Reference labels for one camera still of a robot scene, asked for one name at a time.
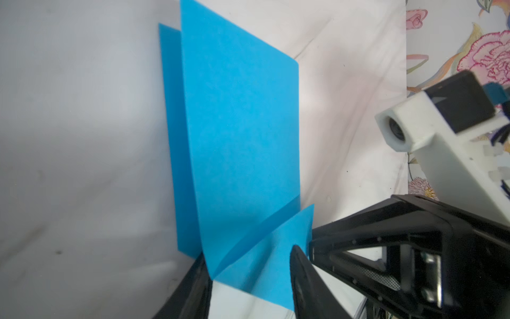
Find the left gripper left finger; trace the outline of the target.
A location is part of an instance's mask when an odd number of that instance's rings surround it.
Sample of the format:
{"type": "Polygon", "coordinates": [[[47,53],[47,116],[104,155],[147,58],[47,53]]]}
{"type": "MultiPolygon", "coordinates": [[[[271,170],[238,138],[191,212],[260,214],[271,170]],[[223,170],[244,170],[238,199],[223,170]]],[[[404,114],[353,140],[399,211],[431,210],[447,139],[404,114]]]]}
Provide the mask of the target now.
{"type": "Polygon", "coordinates": [[[154,319],[208,319],[213,281],[201,253],[154,319]]]}

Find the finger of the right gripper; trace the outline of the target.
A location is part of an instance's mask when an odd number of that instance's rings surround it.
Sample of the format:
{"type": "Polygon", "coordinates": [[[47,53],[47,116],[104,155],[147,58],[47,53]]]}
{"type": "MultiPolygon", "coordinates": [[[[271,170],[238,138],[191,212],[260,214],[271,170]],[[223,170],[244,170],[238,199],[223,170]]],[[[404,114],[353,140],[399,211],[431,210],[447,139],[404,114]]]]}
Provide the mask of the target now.
{"type": "Polygon", "coordinates": [[[318,227],[311,262],[399,318],[459,318],[470,224],[441,203],[394,195],[318,227]]]}

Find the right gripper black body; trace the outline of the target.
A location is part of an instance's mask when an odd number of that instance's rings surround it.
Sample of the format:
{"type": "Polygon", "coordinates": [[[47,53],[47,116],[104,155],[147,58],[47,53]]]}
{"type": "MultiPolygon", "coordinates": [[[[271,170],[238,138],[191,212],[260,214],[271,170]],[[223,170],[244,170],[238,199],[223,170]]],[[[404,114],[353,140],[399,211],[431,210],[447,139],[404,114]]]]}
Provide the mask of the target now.
{"type": "Polygon", "coordinates": [[[509,318],[509,227],[471,213],[438,216],[451,229],[442,243],[438,318],[509,318]]]}

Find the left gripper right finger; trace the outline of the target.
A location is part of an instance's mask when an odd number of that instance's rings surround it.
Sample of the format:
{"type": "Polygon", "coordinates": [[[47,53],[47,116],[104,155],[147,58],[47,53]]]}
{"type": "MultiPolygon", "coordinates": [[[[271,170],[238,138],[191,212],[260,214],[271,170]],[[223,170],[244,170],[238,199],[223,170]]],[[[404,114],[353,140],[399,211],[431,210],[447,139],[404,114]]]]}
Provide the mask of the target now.
{"type": "Polygon", "coordinates": [[[290,280],[297,319],[351,318],[297,245],[290,254],[290,280]]]}

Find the blue square paper sheet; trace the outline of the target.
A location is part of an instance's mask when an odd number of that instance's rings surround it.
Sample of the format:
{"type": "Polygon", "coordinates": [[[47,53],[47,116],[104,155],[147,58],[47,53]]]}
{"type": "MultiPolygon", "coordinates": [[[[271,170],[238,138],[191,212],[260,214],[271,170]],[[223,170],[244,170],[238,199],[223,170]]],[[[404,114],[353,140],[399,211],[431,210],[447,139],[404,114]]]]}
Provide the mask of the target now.
{"type": "Polygon", "coordinates": [[[212,280],[294,309],[290,255],[312,238],[301,207],[293,58],[197,1],[159,26],[178,250],[212,280]]]}

